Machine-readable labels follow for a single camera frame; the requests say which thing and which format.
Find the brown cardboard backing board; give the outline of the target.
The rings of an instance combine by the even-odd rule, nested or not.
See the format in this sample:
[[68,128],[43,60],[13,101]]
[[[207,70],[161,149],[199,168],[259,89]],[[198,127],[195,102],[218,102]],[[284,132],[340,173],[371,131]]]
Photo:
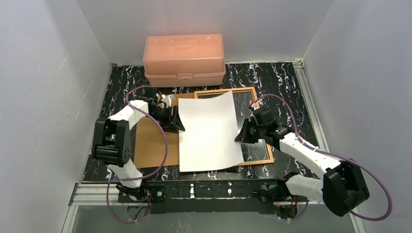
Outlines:
[[[172,102],[172,107],[178,106],[180,97],[193,98],[193,94],[178,94]],[[144,94],[138,100],[144,100],[149,105],[149,114],[154,107],[161,107],[160,96]],[[163,134],[157,125],[148,117],[143,117],[137,123],[134,164],[136,168],[159,167],[162,161],[164,166],[179,164],[179,133],[171,133],[171,128],[163,129],[167,139],[168,155],[164,158],[165,143]]]

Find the window and plant photo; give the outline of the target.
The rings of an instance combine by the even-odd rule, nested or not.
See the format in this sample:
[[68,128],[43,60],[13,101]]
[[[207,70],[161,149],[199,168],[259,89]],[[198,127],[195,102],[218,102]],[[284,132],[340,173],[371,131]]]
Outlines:
[[234,98],[231,91],[207,99],[179,99],[185,127],[179,132],[180,172],[230,168],[243,163]]

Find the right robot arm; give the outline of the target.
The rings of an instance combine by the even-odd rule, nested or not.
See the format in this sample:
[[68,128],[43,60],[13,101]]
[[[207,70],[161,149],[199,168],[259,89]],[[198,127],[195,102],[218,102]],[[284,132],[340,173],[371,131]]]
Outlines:
[[290,172],[276,184],[266,186],[262,194],[275,198],[303,196],[324,203],[337,216],[344,216],[370,198],[361,169],[345,160],[324,155],[312,144],[299,140],[293,129],[279,125],[267,108],[250,107],[235,142],[254,144],[264,140],[316,174],[316,178]]

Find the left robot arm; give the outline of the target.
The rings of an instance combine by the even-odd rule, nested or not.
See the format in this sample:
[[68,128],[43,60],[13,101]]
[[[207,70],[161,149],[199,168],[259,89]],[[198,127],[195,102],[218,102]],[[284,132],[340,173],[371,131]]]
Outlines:
[[152,120],[160,129],[165,144],[164,158],[157,168],[160,170],[166,162],[169,148],[166,133],[185,131],[180,119],[178,107],[172,105],[175,96],[164,95],[157,88],[143,85],[144,94],[135,100],[126,99],[127,105],[116,114],[96,120],[92,141],[92,158],[104,163],[118,177],[117,183],[131,189],[141,186],[148,175],[136,168],[131,159],[130,130],[144,117]]

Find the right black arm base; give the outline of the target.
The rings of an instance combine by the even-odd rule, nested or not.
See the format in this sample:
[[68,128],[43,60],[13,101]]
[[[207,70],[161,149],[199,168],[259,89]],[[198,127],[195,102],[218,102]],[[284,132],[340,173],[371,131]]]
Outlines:
[[279,180],[276,180],[275,183],[261,185],[256,191],[259,200],[262,202],[274,202],[278,200],[287,201],[287,198],[290,197],[292,199],[292,205],[293,202],[297,203],[297,201],[295,201],[297,195],[291,194],[286,186],[286,181],[296,175],[298,175],[297,172],[290,172]]

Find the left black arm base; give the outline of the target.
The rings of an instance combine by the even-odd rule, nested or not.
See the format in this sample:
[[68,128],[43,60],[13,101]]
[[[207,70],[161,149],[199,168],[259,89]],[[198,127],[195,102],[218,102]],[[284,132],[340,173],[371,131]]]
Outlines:
[[137,202],[163,203],[166,199],[166,190],[163,186],[142,185],[139,188],[130,188],[117,184],[120,195],[129,197]]

